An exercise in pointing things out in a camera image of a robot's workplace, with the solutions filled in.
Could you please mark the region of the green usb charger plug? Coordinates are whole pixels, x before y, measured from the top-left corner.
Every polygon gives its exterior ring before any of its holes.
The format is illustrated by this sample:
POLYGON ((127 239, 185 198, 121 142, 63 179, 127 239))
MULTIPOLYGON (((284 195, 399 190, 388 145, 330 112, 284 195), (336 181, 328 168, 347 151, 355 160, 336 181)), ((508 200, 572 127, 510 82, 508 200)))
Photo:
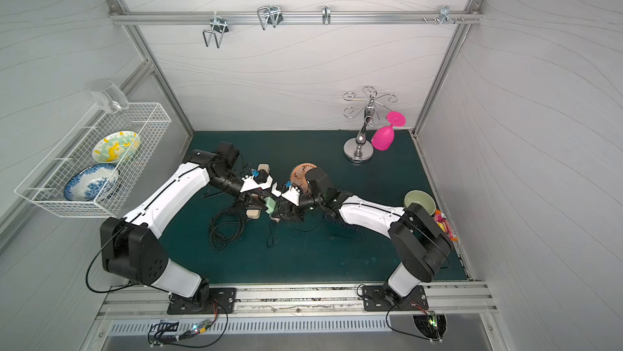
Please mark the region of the green usb charger plug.
POLYGON ((267 197, 264 199, 265 201, 265 206, 266 206, 266 213, 268 215, 272 215, 275 212, 275 209, 277 207, 277 201, 271 197, 267 197))

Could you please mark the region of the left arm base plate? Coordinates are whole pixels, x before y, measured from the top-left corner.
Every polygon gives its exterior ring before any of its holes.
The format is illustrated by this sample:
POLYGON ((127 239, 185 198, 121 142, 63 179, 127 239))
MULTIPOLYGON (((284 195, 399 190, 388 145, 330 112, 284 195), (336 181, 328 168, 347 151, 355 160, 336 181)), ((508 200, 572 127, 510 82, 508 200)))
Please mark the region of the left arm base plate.
POLYGON ((238 289, 229 287, 203 287, 193 297, 172 294, 168 315, 231 314, 234 311, 238 289))

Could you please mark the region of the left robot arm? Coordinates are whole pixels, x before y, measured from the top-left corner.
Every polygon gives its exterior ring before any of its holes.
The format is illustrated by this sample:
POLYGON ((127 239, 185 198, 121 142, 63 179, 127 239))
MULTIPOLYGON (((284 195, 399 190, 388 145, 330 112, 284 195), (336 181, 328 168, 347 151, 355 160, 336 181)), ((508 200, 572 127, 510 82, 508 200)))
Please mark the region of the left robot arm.
POLYGON ((193 150, 147 200, 121 218, 107 219, 100 230, 103 269, 136 284, 195 297, 205 279, 170 259, 160 238, 183 206, 207 186, 239 199, 273 185, 262 169, 240 177, 234 171, 238 156, 231 143, 221 143, 213 152, 193 150))

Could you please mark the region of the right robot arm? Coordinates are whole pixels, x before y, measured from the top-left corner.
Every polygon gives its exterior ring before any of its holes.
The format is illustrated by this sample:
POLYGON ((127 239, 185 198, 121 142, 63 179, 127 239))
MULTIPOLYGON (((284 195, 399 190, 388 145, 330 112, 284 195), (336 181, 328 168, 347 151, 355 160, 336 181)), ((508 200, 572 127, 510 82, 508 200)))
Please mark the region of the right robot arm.
POLYGON ((396 307, 410 298, 423 283, 433 281, 454 245, 422 205, 391 207, 364 200, 339 190, 321 168, 305 174, 306 191, 293 182, 272 184, 275 205, 270 216, 278 220, 302 221, 308 210, 319 210, 338 224, 363 227, 389 239, 399 259, 384 283, 383 299, 396 307))

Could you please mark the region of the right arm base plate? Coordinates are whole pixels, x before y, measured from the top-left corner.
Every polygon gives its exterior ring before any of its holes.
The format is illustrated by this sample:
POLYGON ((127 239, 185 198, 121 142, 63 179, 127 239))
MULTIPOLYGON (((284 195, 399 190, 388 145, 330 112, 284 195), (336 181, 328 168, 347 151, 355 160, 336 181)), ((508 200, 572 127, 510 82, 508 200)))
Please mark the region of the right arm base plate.
POLYGON ((363 301, 363 308, 369 312, 382 311, 428 311, 428 297, 424 287, 416 286, 407 297, 394 295, 382 285, 360 284, 357 296, 363 301))

